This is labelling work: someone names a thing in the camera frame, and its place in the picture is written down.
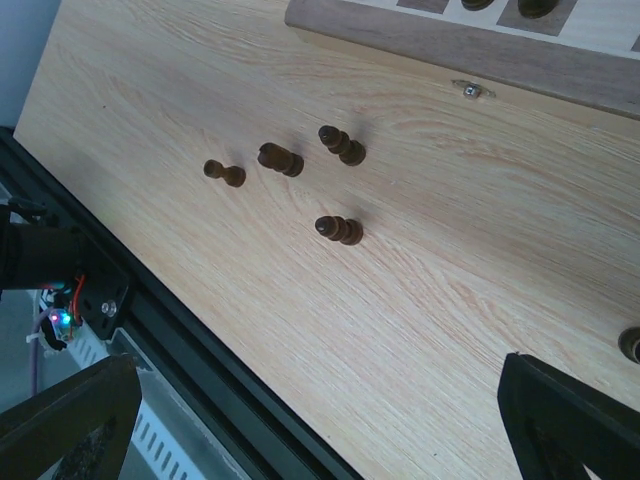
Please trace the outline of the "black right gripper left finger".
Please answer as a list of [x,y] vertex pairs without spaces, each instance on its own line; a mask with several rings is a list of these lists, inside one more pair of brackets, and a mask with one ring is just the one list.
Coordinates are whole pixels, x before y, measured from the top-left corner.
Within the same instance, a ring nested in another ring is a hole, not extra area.
[[142,400],[135,361],[109,356],[1,414],[1,477],[119,477]]

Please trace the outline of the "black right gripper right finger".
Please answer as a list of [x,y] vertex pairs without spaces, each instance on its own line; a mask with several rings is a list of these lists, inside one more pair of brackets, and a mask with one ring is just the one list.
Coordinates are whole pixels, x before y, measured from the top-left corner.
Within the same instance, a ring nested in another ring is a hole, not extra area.
[[497,400],[524,479],[639,477],[639,413],[531,356],[506,356]]

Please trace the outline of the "dark chess piece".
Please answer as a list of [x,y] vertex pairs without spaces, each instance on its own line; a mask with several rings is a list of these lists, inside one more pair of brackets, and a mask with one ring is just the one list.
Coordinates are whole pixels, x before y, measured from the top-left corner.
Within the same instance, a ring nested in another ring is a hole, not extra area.
[[324,125],[318,131],[321,143],[347,166],[357,166],[366,157],[365,147],[349,135],[331,125]]
[[347,246],[357,245],[364,235],[359,221],[340,216],[320,217],[315,221],[314,227],[322,237]]
[[259,148],[257,160],[260,165],[287,177],[296,177],[304,168],[304,159],[277,144],[267,142]]
[[622,354],[631,362],[640,363],[640,327],[630,327],[624,330],[618,337],[618,347]]

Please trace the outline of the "dark pawn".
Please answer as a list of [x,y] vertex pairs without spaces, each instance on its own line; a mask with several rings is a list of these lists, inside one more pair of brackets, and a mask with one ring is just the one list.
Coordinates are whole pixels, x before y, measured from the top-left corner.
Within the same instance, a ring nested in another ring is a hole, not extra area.
[[246,180],[246,172],[239,166],[225,167],[219,161],[210,159],[203,165],[203,173],[212,179],[221,179],[227,185],[239,188]]

